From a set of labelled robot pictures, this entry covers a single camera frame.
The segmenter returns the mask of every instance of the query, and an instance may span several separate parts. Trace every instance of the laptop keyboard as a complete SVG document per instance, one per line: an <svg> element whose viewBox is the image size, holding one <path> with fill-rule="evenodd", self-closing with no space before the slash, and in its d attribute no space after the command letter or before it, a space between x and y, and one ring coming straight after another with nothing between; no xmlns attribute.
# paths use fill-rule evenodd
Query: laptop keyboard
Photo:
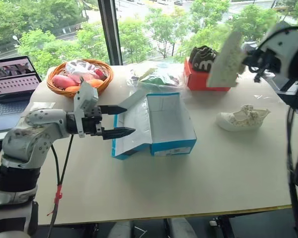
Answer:
<svg viewBox="0 0 298 238"><path fill-rule="evenodd" d="M0 116L21 113L27 105L27 101L0 104Z"/></svg>

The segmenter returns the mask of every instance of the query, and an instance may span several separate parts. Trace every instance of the glass window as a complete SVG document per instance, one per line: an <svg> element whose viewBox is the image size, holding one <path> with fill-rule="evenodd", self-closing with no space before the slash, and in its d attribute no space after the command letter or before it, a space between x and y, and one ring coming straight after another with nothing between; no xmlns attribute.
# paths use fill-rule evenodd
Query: glass window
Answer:
<svg viewBox="0 0 298 238"><path fill-rule="evenodd" d="M220 51L231 31L258 44L285 20L298 24L298 0L115 0L124 64L183 62L193 47Z"/></svg>
<svg viewBox="0 0 298 238"><path fill-rule="evenodd" d="M109 62L97 0L0 0L0 59L22 55L41 76L68 60Z"/></svg>

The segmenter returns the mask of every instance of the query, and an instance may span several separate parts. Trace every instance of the black shoe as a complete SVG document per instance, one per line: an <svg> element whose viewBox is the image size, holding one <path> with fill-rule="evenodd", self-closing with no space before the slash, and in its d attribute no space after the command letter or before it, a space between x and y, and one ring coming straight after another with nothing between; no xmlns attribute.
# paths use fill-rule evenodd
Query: black shoe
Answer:
<svg viewBox="0 0 298 238"><path fill-rule="evenodd" d="M198 51L192 60L193 69L200 72L210 72L216 56L217 54L211 48Z"/></svg>
<svg viewBox="0 0 298 238"><path fill-rule="evenodd" d="M194 47L193 50L192 50L191 53L190 53L189 62L192 63L195 54L196 54L198 51L200 51L200 50L204 50L205 48L209 48L209 47L207 47L207 46L201 46L201 47L199 47L199 48Z"/></svg>

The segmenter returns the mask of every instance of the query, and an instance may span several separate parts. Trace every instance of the floor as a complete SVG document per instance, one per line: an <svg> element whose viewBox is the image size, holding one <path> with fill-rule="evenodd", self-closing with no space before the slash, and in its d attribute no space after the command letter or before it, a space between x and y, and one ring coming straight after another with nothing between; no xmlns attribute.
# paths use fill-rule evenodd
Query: floor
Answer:
<svg viewBox="0 0 298 238"><path fill-rule="evenodd" d="M213 217L187 218L198 238L223 238L221 230L209 226ZM230 219L236 238L295 238L291 209L257 213ZM96 238L106 238L114 223L100 223ZM134 225L147 231L142 238L165 238L163 220L134 221ZM40 227L34 238L45 238L47 228ZM135 238L143 232L135 231ZM55 228L51 238L80 238L82 229Z"/></svg>

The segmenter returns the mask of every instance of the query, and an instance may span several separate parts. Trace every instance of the red cable tie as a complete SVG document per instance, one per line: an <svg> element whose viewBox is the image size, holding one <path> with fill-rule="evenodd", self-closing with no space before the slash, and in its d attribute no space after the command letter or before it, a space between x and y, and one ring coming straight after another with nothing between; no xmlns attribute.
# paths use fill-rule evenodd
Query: red cable tie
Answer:
<svg viewBox="0 0 298 238"><path fill-rule="evenodd" d="M54 204L59 204L60 199L63 197L61 190L62 190L62 185L60 184L60 185L58 185L56 193L55 193Z"/></svg>

